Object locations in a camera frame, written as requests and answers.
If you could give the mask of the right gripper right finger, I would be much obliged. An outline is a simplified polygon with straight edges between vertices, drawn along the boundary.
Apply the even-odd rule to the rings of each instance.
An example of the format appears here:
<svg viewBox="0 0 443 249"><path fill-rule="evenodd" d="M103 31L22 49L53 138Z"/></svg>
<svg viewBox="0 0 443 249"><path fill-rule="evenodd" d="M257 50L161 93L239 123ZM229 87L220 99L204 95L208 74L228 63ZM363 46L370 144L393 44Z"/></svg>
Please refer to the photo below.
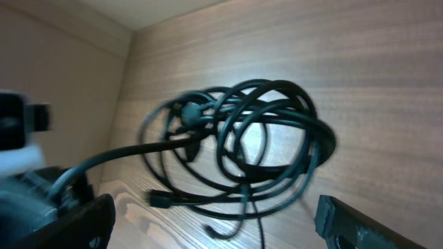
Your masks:
<svg viewBox="0 0 443 249"><path fill-rule="evenodd" d="M319 196L314 223L329 249L424 248L333 196Z"/></svg>

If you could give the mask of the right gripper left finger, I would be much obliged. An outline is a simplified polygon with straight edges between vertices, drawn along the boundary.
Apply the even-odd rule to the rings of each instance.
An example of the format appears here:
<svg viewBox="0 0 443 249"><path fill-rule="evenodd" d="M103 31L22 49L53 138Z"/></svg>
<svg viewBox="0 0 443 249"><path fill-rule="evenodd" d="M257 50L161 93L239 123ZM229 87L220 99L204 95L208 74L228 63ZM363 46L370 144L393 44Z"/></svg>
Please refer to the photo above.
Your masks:
<svg viewBox="0 0 443 249"><path fill-rule="evenodd" d="M6 245L13 249L107 249L116 222L114 200L103 194L24 238Z"/></svg>

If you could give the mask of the black cable gold plugs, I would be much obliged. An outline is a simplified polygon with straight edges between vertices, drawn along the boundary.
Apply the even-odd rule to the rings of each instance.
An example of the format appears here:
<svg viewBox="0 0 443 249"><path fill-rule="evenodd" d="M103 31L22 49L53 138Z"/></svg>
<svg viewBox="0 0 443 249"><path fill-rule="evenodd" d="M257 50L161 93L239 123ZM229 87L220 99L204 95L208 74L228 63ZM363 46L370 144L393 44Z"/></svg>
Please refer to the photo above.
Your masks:
<svg viewBox="0 0 443 249"><path fill-rule="evenodd" d="M296 202L336 136L309 95L285 80L247 80L179 97L183 130L215 142L224 183L197 174L214 196L176 191L173 203L225 220L260 219Z"/></svg>

